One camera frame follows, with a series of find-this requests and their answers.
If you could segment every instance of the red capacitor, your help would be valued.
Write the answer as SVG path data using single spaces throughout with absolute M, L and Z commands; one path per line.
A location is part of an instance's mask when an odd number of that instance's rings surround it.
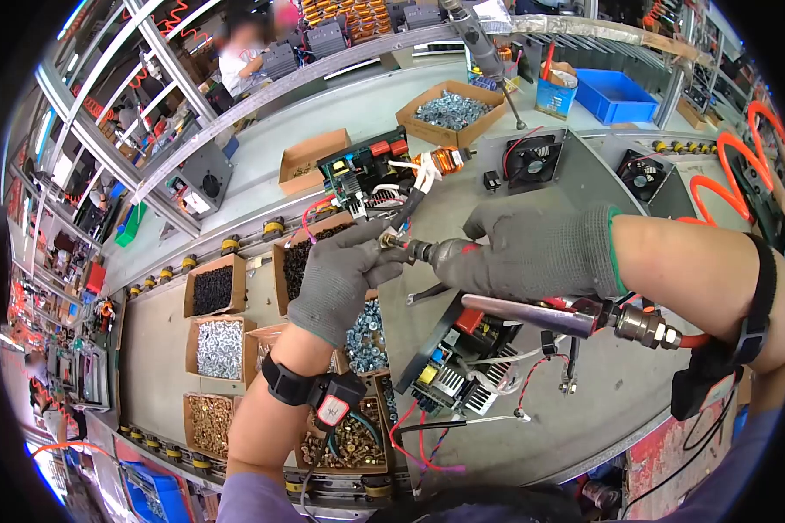
M 485 312 L 482 310 L 465 309 L 460 314 L 460 317 L 456 319 L 454 325 L 467 334 L 474 334 L 474 330 L 482 322 L 483 316 L 485 316 Z
M 370 145 L 369 150 L 372 152 L 373 156 L 380 156 L 385 152 L 390 152 L 390 144 L 386 141 L 379 141 Z
M 390 152 L 392 152 L 393 156 L 400 156 L 407 151 L 407 141 L 399 140 L 390 144 Z

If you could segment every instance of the circuit board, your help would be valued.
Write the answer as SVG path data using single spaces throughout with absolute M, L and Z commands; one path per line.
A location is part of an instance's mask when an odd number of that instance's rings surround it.
M 457 294 L 395 384 L 397 392 L 409 391 L 419 408 L 431 415 L 448 408 L 462 415 L 484 416 L 497 394 L 480 382 L 466 380 L 460 360 L 474 368 L 471 362 L 476 360 L 517 355 L 510 344 L 521 326 L 507 326 L 500 318 L 462 307 L 462 295 Z M 511 363 L 493 363 L 476 369 L 497 387 L 510 367 Z
M 372 194 L 376 186 L 414 179 L 412 169 L 390 166 L 390 160 L 410 161 L 404 126 L 335 152 L 318 161 L 317 167 L 324 176 L 325 193 L 334 194 L 335 204 L 358 219 L 366 217 L 366 208 L 377 201 Z

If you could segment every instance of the black screw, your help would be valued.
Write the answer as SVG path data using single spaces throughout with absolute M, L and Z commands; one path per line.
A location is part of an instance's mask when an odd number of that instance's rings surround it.
M 327 228 L 321 233 L 315 234 L 317 240 L 331 238 L 335 234 L 346 230 L 353 224 L 338 225 L 337 227 Z M 308 263 L 308 254 L 311 251 L 311 241 L 305 240 L 299 242 L 293 247 L 285 249 L 285 283 L 288 286 L 288 300 L 291 301 L 300 295 L 300 288 L 302 287 L 302 279 L 305 275 L 305 264 Z
M 210 314 L 230 305 L 232 295 L 232 266 L 216 268 L 195 277 L 192 314 Z

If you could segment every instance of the label sticker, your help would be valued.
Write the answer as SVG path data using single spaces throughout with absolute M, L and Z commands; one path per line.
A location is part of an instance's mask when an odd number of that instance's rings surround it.
M 320 408 L 317 409 L 317 418 L 326 425 L 334 427 L 340 423 L 346 413 L 349 412 L 349 404 L 329 394 L 323 400 Z

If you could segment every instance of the orange coiled air hose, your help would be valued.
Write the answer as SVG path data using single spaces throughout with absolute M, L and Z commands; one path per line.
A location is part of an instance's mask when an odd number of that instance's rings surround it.
M 663 3 L 660 2 L 660 0 L 655 0 L 655 3 L 651 6 L 648 14 L 643 16 L 643 27 L 653 27 L 655 22 L 657 22 L 657 18 L 665 13 L 666 10 L 663 8 Z

